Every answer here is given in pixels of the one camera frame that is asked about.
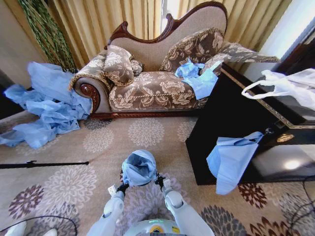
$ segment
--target patterned rug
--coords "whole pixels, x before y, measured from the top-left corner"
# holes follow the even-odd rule
[[[80,123],[81,130],[59,135],[38,150],[24,143],[0,146],[0,163],[90,161],[88,166],[1,170],[0,229],[34,216],[58,215],[71,218],[78,235],[85,236],[110,199],[107,188],[120,184],[124,159],[133,150],[146,149],[154,155],[158,171],[171,179],[173,188],[216,236],[315,235],[312,214],[302,218],[292,234],[288,232],[293,214],[308,202],[300,182],[242,184],[226,196],[215,194],[213,185],[197,186],[185,145],[195,122],[196,118],[185,117],[88,119]],[[11,127],[7,120],[5,125]],[[129,188],[116,235],[137,221],[153,218],[173,219],[159,187],[150,183]],[[50,228],[56,228],[59,236],[75,235],[70,221],[57,218],[29,221],[27,235],[41,236]]]

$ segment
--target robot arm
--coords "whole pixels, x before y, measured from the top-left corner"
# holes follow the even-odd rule
[[[104,207],[104,213],[90,228],[87,236],[112,236],[116,228],[116,221],[124,211],[125,190],[128,185],[123,184],[117,190],[115,186],[108,188],[111,199]]]
[[[189,236],[214,236],[211,228],[201,216],[185,202],[179,192],[172,189],[170,179],[163,179],[161,190],[165,196],[166,207],[173,214],[181,234]]]

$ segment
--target crumpled blue fabric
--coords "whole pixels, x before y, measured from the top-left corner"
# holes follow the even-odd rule
[[[4,94],[40,119],[19,124],[12,131],[1,134],[0,144],[13,147],[26,141],[37,149],[55,139],[56,134],[80,129],[78,120],[88,117],[92,101],[74,90],[67,90],[73,74],[63,72],[60,66],[30,62],[28,72],[34,90],[26,91],[21,85],[12,85]]]
[[[228,194],[237,186],[262,137],[259,131],[243,138],[218,137],[207,157],[209,170],[217,178],[217,194]]]
[[[141,186],[157,178],[157,165],[153,155],[146,150],[133,151],[123,162],[123,182]]]
[[[217,61],[211,68],[207,69],[199,76],[199,68],[203,68],[204,64],[193,64],[189,60],[188,63],[177,68],[175,75],[177,77],[183,76],[184,79],[182,81],[192,87],[196,99],[199,100],[211,94],[218,80],[218,77],[213,73],[213,70],[220,63],[222,63],[222,61]]]
[[[198,77],[199,69],[205,67],[202,63],[192,63],[190,59],[188,62],[177,68],[175,76],[185,78]]]

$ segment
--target carved wooden frame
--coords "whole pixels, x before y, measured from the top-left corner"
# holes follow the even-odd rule
[[[119,112],[119,113],[94,113],[91,118],[113,119],[113,118],[142,118],[142,117],[195,117],[199,116],[202,109],[192,111],[176,112]]]
[[[225,26],[225,31],[224,31],[225,33],[226,28],[227,28],[227,11],[226,11],[225,6],[222,3],[217,2],[217,1],[206,1],[194,7],[192,10],[187,12],[182,18],[178,20],[174,19],[172,15],[168,13],[166,15],[167,24],[164,31],[160,34],[159,37],[150,39],[150,40],[145,40],[145,39],[141,39],[141,38],[137,38],[133,36],[131,33],[128,32],[128,29],[127,29],[128,22],[124,21],[115,29],[112,36],[109,38],[107,45],[110,45],[111,42],[115,38],[130,38],[134,41],[141,42],[141,43],[158,43],[160,41],[163,41],[167,36],[169,36],[175,29],[177,29],[178,26],[180,26],[194,12],[208,6],[219,7],[225,13],[225,20],[226,20],[226,26]]]
[[[91,114],[93,114],[98,109],[100,104],[100,95],[97,88],[95,88],[93,85],[84,83],[80,86],[80,90],[85,96],[92,99],[93,107],[91,110]]]

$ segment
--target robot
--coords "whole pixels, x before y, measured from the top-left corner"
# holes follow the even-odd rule
[[[165,197],[165,205],[173,214],[175,222],[165,219],[140,221],[131,226],[124,236],[150,235],[150,233],[157,233],[157,235],[164,233],[187,236],[214,236],[211,228],[201,216],[185,202],[179,192],[172,189],[170,179],[157,174],[155,184],[160,186]],[[87,236],[114,235],[116,221],[124,211],[124,199],[128,187],[128,184],[123,183],[117,189],[114,185],[108,188],[111,199],[106,203],[103,215],[92,225]]]

